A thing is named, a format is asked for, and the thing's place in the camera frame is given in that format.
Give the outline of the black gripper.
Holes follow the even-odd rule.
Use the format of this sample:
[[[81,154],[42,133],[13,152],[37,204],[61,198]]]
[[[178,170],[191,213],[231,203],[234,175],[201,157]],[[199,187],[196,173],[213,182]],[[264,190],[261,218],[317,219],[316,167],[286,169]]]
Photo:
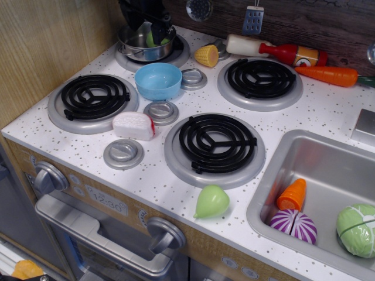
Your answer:
[[[164,38],[173,40],[171,16],[162,0],[118,1],[128,26],[136,31],[145,21],[151,22],[154,43],[160,44]]]

